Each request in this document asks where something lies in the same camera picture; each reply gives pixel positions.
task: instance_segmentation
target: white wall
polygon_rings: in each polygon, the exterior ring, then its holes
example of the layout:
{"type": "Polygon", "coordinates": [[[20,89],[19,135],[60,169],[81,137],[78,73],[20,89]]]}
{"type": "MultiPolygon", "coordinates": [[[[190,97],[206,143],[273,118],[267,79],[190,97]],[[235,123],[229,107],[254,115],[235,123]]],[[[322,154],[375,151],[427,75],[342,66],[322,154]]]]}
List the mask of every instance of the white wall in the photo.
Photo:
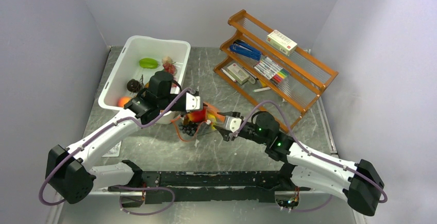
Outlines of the white wall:
{"type": "Polygon", "coordinates": [[[86,0],[109,45],[132,35],[219,47],[235,29],[231,15],[246,9],[271,28],[310,48],[337,0],[86,0]]]}
{"type": "Polygon", "coordinates": [[[389,201],[368,223],[437,219],[437,0],[338,0],[313,52],[340,156],[370,160],[389,201]]]}
{"type": "Polygon", "coordinates": [[[84,0],[0,0],[0,24],[0,223],[45,223],[48,151],[83,135],[107,49],[84,0]]]}

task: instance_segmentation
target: white box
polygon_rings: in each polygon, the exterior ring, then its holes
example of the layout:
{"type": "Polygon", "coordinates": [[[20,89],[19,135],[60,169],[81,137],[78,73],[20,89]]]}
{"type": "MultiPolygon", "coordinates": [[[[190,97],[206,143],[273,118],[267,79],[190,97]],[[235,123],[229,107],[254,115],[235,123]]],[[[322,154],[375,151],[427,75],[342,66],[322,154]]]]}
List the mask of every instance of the white box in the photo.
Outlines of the white box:
{"type": "Polygon", "coordinates": [[[266,40],[267,43],[269,43],[274,48],[278,49],[287,56],[289,56],[290,53],[292,53],[297,47],[296,42],[281,34],[278,30],[273,30],[273,32],[268,34],[266,40]]]}
{"type": "Polygon", "coordinates": [[[240,68],[236,63],[228,66],[228,73],[241,85],[243,85],[249,79],[249,74],[240,68]]]}
{"type": "MultiPolygon", "coordinates": [[[[144,78],[144,84],[148,83],[150,77],[157,71],[161,71],[161,60],[169,56],[175,62],[176,75],[175,79],[182,85],[187,70],[187,61],[190,54],[191,45],[185,41],[178,40],[159,40],[145,36],[130,37],[109,75],[108,81],[98,98],[98,104],[104,108],[119,112],[121,107],[117,106],[118,100],[123,96],[134,97],[126,89],[126,84],[130,79],[139,80],[141,75],[144,78]],[[141,68],[139,61],[142,58],[153,58],[159,62],[156,69],[141,68]]],[[[179,88],[172,88],[171,93],[179,93],[179,88]]],[[[175,112],[168,112],[158,120],[159,124],[170,124],[176,116],[175,112]]]]}

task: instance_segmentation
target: red fruit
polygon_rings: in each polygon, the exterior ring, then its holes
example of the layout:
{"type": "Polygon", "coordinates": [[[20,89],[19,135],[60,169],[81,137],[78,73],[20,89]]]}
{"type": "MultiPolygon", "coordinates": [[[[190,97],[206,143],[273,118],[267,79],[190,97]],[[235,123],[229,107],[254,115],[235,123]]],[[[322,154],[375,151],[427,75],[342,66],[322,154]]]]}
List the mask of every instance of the red fruit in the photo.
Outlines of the red fruit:
{"type": "Polygon", "coordinates": [[[172,65],[171,63],[164,63],[162,65],[164,67],[164,70],[167,71],[168,73],[174,75],[176,73],[176,67],[174,65],[172,65]]]}
{"type": "Polygon", "coordinates": [[[193,123],[200,123],[205,121],[206,116],[206,108],[203,108],[200,111],[190,112],[187,114],[188,119],[193,123]]]}

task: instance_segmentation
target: black bracket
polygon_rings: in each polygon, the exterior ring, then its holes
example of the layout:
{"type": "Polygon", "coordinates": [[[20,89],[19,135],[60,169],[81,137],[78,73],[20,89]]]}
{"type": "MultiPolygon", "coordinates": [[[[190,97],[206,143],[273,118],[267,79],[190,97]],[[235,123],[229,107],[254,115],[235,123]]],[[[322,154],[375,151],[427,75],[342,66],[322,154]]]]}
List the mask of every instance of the black bracket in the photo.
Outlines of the black bracket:
{"type": "Polygon", "coordinates": [[[158,187],[161,181],[161,174],[156,171],[144,171],[141,177],[147,187],[158,187]]]}
{"type": "Polygon", "coordinates": [[[217,112],[217,114],[221,116],[241,117],[241,113],[239,112],[217,112]]]}
{"type": "MultiPolygon", "coordinates": [[[[68,151],[56,145],[48,152],[45,177],[69,155],[68,151]]],[[[84,166],[74,158],[70,158],[48,182],[70,204],[84,199],[93,188],[96,177],[89,174],[84,166]]]]}
{"type": "MultiPolygon", "coordinates": [[[[381,188],[384,188],[382,179],[369,161],[361,160],[360,163],[355,165],[359,173],[362,173],[381,188]]],[[[354,177],[350,179],[349,190],[343,189],[343,193],[346,195],[347,204],[351,208],[363,215],[375,215],[381,192],[369,182],[355,174],[354,177]]]]}
{"type": "Polygon", "coordinates": [[[284,163],[279,170],[278,181],[287,191],[294,191],[296,189],[296,185],[291,181],[291,175],[295,167],[295,165],[284,163]]]}
{"type": "Polygon", "coordinates": [[[229,142],[229,140],[235,140],[235,137],[232,137],[232,139],[229,137],[229,135],[232,133],[230,130],[224,129],[220,126],[214,125],[214,128],[217,129],[217,131],[222,135],[223,140],[225,142],[229,142]]]}

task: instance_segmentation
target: blue stapler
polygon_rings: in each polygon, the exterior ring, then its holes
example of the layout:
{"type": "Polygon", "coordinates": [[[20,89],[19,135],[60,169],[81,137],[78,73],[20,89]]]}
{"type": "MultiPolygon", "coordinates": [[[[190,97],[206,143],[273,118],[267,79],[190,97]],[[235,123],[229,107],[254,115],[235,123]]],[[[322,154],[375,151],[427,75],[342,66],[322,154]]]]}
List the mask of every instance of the blue stapler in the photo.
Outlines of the blue stapler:
{"type": "Polygon", "coordinates": [[[261,59],[261,52],[247,43],[241,40],[235,40],[234,43],[229,47],[229,49],[234,52],[246,56],[248,58],[255,59],[259,61],[261,59]]]}

